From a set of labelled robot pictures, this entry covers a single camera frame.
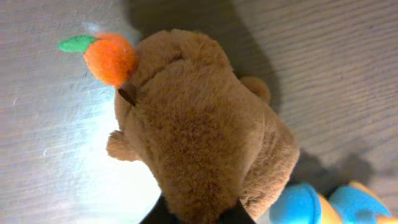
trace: green leaf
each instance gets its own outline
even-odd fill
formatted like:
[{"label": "green leaf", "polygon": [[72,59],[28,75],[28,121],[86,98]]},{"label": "green leaf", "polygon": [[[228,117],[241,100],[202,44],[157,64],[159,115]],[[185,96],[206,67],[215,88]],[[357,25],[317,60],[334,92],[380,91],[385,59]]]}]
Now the green leaf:
[{"label": "green leaf", "polygon": [[85,52],[97,38],[90,35],[78,35],[61,41],[58,48],[64,52]]}]

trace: capybara plush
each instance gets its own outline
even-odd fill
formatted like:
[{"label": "capybara plush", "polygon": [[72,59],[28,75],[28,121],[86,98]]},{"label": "capybara plush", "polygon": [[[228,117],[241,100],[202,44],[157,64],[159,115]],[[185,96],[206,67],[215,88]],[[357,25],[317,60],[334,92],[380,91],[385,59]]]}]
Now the capybara plush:
[{"label": "capybara plush", "polygon": [[136,54],[137,70],[116,92],[120,131],[109,137],[109,155],[144,162],[184,223],[216,223],[238,200],[256,220],[299,157],[265,83],[236,78],[204,34],[161,31]]}]

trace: wood grain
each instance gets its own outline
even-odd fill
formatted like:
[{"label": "wood grain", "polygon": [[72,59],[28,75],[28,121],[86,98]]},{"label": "wood grain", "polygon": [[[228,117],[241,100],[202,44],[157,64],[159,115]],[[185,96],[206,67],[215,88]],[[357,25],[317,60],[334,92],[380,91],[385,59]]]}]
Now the wood grain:
[{"label": "wood grain", "polygon": [[2,223],[137,223],[159,189],[104,150],[113,90],[58,39],[161,29],[219,41],[238,75],[264,78],[302,157],[292,179],[330,193],[364,182],[398,216],[396,0],[3,1]]}]

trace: orange ball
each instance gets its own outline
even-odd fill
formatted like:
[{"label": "orange ball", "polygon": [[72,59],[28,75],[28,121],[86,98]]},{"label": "orange ball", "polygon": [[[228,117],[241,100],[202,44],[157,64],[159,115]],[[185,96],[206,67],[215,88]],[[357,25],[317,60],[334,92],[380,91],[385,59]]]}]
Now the orange ball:
[{"label": "orange ball", "polygon": [[84,53],[84,59],[93,75],[105,84],[119,88],[135,72],[136,52],[119,34],[98,34]]}]

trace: orange fruit plush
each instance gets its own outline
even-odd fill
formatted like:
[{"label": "orange fruit plush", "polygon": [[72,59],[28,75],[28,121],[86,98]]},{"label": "orange fruit plush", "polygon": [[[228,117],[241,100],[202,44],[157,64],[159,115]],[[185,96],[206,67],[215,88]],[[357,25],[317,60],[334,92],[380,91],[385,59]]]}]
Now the orange fruit plush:
[{"label": "orange fruit plush", "polygon": [[120,34],[79,35],[59,43],[65,52],[84,52],[92,74],[119,88],[134,73],[138,58],[130,43]]}]

